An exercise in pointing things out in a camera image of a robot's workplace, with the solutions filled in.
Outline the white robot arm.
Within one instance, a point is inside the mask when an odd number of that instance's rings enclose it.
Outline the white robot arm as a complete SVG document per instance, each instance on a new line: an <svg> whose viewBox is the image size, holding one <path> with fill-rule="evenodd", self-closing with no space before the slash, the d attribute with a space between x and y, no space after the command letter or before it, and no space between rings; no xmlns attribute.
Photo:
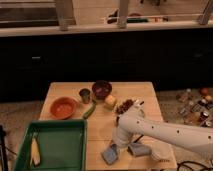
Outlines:
<svg viewBox="0 0 213 171"><path fill-rule="evenodd" d="M143 114L139 105L133 105L120 116L112 138L118 147L127 147L133 135L140 134L213 159L213 129L153 121Z"/></svg>

